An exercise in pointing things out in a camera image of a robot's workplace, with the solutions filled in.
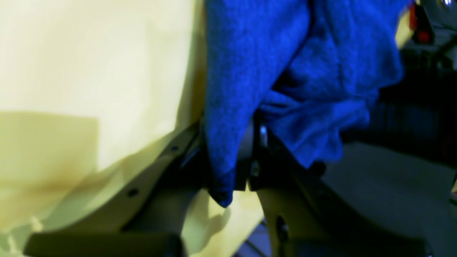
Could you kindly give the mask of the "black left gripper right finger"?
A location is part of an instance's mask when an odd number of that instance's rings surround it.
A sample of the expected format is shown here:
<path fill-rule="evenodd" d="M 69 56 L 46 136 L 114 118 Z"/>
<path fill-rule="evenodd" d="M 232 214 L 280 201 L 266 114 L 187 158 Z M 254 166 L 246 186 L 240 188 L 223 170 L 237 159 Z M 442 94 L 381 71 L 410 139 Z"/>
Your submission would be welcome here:
<path fill-rule="evenodd" d="M 300 166 L 259 119 L 250 120 L 238 153 L 236 189 L 245 179 L 261 202 L 273 257 L 431 257 L 425 239 L 370 221 L 320 177 L 323 163 Z"/>

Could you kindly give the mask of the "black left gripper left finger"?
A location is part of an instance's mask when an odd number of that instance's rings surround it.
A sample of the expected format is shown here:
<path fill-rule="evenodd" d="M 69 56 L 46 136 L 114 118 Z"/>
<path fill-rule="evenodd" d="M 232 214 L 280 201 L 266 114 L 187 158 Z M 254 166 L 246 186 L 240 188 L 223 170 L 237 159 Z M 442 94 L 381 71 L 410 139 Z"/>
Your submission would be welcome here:
<path fill-rule="evenodd" d="M 34 233 L 30 257 L 187 257 L 181 238 L 187 210 L 202 188 L 200 124 L 166 146 L 115 196 L 62 229 Z"/>

